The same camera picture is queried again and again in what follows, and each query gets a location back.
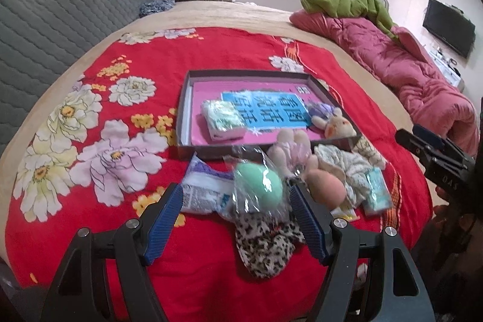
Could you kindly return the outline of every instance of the pink comforter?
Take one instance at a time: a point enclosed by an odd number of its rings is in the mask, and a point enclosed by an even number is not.
[[[426,50],[405,28],[395,27],[404,48],[365,18],[333,19],[300,10],[290,21],[299,29],[326,37],[398,96],[413,123],[450,138],[475,155],[479,132],[476,110],[446,82]]]

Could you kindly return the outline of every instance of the gray padded headboard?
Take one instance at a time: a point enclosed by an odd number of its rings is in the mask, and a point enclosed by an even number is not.
[[[0,0],[0,156],[47,88],[151,0]]]

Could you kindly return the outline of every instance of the blue sign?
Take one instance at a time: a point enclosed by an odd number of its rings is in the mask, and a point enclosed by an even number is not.
[[[306,128],[311,124],[303,101],[293,93],[223,92],[221,98],[235,105],[249,128]]]

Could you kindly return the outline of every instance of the television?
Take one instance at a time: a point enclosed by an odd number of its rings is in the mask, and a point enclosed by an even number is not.
[[[475,25],[457,10],[429,0],[423,26],[458,55],[469,56],[475,41]]]

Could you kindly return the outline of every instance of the makeup sponge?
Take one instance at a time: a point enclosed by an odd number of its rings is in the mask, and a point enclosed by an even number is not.
[[[313,200],[324,204],[329,210],[340,206],[347,196],[342,182],[322,169],[310,170],[305,177],[305,182]]]
[[[260,211],[276,208],[283,198],[283,184],[275,171],[264,165],[255,163],[238,163],[233,171],[235,187],[243,187],[243,191],[258,201]]]

